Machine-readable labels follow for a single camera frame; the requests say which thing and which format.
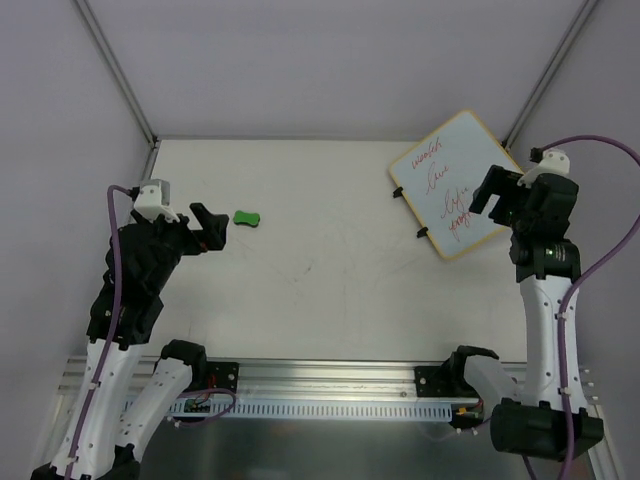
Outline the green whiteboard eraser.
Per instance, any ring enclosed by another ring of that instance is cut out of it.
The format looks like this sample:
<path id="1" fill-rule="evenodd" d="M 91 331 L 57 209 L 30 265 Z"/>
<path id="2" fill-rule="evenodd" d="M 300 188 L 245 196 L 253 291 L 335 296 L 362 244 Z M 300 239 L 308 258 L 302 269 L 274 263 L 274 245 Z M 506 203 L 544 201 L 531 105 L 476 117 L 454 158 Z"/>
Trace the green whiteboard eraser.
<path id="1" fill-rule="evenodd" d="M 233 223 L 238 226 L 257 228 L 260 224 L 261 216 L 256 212 L 236 210 L 233 215 Z"/>

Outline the yellow framed whiteboard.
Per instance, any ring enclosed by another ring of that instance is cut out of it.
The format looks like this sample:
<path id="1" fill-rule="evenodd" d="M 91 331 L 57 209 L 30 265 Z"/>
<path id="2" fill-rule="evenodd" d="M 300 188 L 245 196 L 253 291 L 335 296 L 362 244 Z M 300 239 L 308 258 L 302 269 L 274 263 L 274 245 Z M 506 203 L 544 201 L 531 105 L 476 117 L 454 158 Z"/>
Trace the yellow framed whiteboard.
<path id="1" fill-rule="evenodd" d="M 389 166 L 389 175 L 425 236 L 445 260 L 456 259 L 503 228 L 470 211 L 492 166 L 520 167 L 471 110 L 463 110 Z"/>

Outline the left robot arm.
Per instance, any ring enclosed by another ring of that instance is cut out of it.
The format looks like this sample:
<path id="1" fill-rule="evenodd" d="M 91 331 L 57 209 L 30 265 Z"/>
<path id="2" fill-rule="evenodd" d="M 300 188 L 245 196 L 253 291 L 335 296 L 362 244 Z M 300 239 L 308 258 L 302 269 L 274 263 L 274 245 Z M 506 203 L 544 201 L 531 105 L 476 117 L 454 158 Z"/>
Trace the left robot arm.
<path id="1" fill-rule="evenodd" d="M 87 359 L 67 432 L 54 458 L 34 479 L 136 479 L 145 450 L 170 406 L 208 379 L 204 346 L 165 345 L 153 377 L 130 408 L 124 406 L 134 371 L 164 304 L 160 294 L 185 256 L 221 251 L 229 217 L 201 203 L 190 206 L 200 226 L 179 215 L 168 221 L 133 210 L 133 223 L 111 226 L 103 286 L 90 310 Z"/>

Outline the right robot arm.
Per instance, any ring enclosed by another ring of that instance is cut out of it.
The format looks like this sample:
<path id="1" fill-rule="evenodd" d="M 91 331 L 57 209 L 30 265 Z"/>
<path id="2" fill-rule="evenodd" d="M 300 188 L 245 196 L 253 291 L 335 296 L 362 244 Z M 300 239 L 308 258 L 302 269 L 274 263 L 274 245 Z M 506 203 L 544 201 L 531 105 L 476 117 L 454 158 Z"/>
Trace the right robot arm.
<path id="1" fill-rule="evenodd" d="M 481 213 L 495 197 L 488 216 L 511 230 L 509 257 L 526 320 L 525 382 L 518 385 L 486 348 L 459 346 L 443 366 L 453 393 L 482 401 L 495 450 L 563 464 L 604 437 L 602 420 L 588 413 L 577 360 L 581 258 L 566 233 L 578 192 L 560 173 L 527 178 L 489 169 L 470 210 Z"/>

